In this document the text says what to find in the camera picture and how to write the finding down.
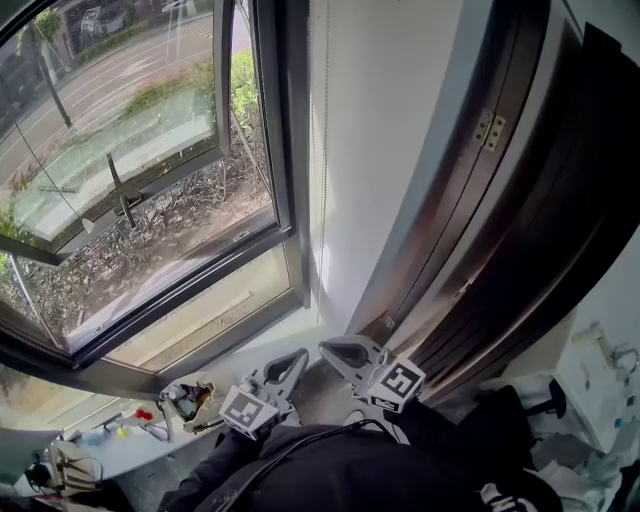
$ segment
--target black jacket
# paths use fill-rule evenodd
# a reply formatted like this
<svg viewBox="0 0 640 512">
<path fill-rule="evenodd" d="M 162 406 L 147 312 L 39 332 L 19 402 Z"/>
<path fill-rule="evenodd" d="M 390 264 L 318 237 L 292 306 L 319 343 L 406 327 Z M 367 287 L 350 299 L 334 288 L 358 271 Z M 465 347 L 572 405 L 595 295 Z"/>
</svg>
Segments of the black jacket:
<svg viewBox="0 0 640 512">
<path fill-rule="evenodd" d="M 369 430 L 316 441 L 254 482 L 234 510 L 484 510 L 484 483 L 531 466 L 531 432 L 512 392 L 494 394 L 459 426 L 417 401 L 390 420 L 411 446 Z M 278 427 L 261 442 L 229 432 L 159 511 L 215 512 L 292 444 L 334 428 Z"/>
</svg>

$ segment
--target person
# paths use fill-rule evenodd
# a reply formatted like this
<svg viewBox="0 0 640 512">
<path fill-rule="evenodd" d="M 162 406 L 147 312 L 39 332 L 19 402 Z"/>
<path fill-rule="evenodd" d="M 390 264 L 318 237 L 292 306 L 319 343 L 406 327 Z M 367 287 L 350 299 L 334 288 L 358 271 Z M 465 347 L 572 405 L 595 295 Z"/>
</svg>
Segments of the person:
<svg viewBox="0 0 640 512">
<path fill-rule="evenodd" d="M 409 445 L 374 420 L 278 426 L 259 441 L 231 430 L 158 510 L 562 510 L 526 471 L 533 437 L 513 388 L 484 398 L 458 425 L 418 400 L 385 418 Z M 362 428 L 371 424 L 379 430 Z"/>
</svg>

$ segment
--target floor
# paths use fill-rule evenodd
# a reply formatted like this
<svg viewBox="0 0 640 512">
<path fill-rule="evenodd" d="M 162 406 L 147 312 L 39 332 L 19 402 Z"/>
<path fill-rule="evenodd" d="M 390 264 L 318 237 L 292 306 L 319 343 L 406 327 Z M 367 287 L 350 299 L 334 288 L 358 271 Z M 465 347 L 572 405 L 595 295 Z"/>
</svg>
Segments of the floor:
<svg viewBox="0 0 640 512">
<path fill-rule="evenodd" d="M 310 368 L 304 375 L 292 402 L 298 410 L 302 425 L 341 425 L 355 409 L 362 410 L 393 430 L 384 421 L 382 409 L 374 409 L 351 398 L 347 381 L 324 362 Z M 397 429 L 394 435 L 406 441 Z M 173 490 L 191 470 L 213 450 L 217 435 L 204 435 L 202 439 L 176 450 L 170 456 L 147 464 L 114 480 L 129 498 L 136 512 L 155 512 L 165 491 Z"/>
</svg>

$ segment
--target open window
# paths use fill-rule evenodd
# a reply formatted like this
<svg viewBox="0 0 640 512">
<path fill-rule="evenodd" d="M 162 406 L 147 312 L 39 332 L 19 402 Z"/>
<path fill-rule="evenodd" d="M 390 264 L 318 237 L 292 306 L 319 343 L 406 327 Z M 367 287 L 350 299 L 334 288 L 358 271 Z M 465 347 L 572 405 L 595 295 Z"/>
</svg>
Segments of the open window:
<svg viewBox="0 0 640 512">
<path fill-rule="evenodd" d="M 0 21 L 4 364 L 149 396 L 305 304 L 306 5 L 57 0 Z"/>
</svg>

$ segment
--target road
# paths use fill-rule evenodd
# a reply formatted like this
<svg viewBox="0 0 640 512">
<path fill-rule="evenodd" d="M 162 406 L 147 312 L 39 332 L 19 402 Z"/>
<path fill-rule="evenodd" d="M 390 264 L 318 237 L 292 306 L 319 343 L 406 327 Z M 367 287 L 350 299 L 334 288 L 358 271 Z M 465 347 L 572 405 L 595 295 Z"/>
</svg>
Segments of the road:
<svg viewBox="0 0 640 512">
<path fill-rule="evenodd" d="M 96 117 L 122 108 L 143 83 L 171 76 L 185 65 L 211 58 L 212 31 L 213 18 L 207 16 L 182 23 L 180 28 L 159 32 L 97 64 L 89 64 L 58 89 L 72 122 L 78 126 L 86 124 L 87 118 L 95 122 Z M 248 46 L 247 30 L 240 16 L 236 16 L 233 52 Z M 22 119 L 19 128 L 20 131 L 14 129 L 0 143 L 0 183 L 5 183 L 16 171 L 35 166 L 31 150 L 41 158 L 66 133 L 52 98 Z"/>
</svg>

